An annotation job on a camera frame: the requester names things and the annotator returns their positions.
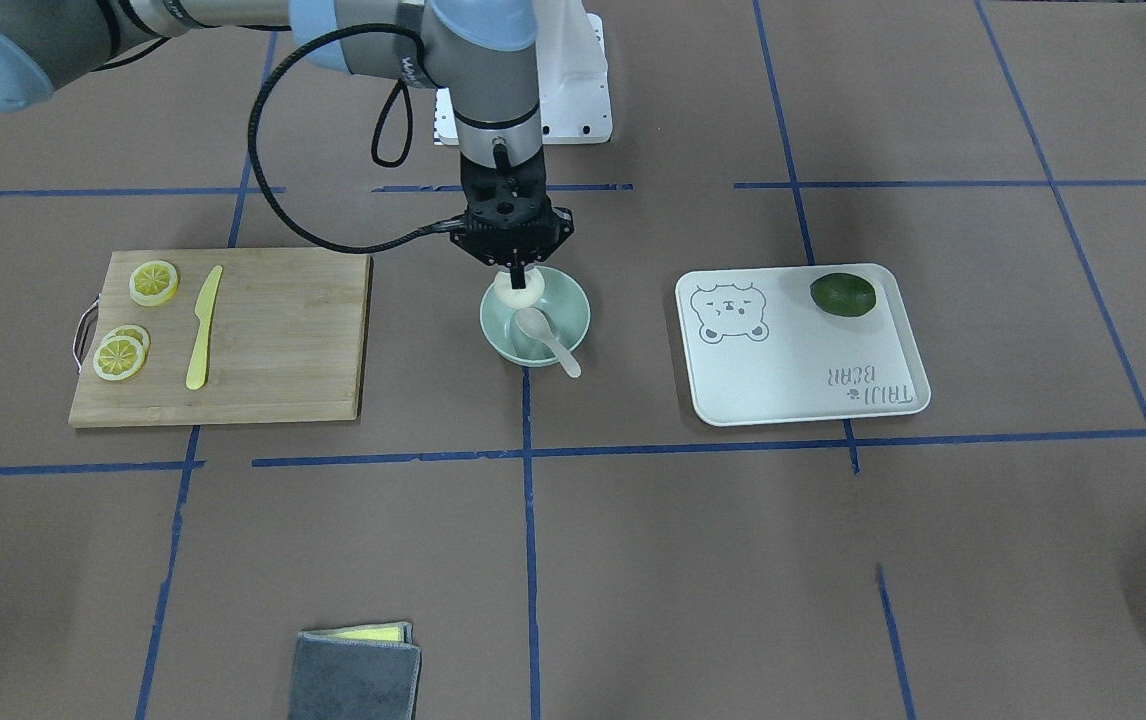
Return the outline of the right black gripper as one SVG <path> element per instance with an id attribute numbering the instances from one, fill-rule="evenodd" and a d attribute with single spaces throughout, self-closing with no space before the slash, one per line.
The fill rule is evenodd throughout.
<path id="1" fill-rule="evenodd" d="M 512 213 L 532 213 L 547 204 L 545 151 L 537 150 L 531 159 L 508 170 L 477 163 L 463 154 L 460 156 L 460 183 L 468 213 L 500 213 L 497 206 L 501 204 L 512 208 Z M 509 264 L 512 290 L 526 290 L 527 269 L 528 265 L 518 259 Z"/>

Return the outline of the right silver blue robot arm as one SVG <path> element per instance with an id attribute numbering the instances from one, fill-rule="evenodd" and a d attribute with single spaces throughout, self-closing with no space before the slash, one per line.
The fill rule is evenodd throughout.
<path id="1" fill-rule="evenodd" d="M 288 29 L 297 50 L 262 83 L 248 120 L 262 196 L 258 133 L 273 87 L 295 64 L 394 79 L 397 95 L 445 88 L 458 132 L 465 210 L 427 227 L 529 287 L 572 232 L 547 196 L 537 87 L 537 17 L 529 1 L 0 1 L 0 114 L 52 99 L 140 46 L 198 29 Z"/>

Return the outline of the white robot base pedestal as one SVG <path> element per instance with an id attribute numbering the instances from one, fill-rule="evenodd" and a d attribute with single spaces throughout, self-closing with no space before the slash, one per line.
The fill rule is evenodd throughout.
<path id="1" fill-rule="evenodd" d="M 581 1 L 431 1 L 423 28 L 452 138 L 476 163 L 496 143 L 518 165 L 545 143 L 610 140 L 602 23 Z"/>

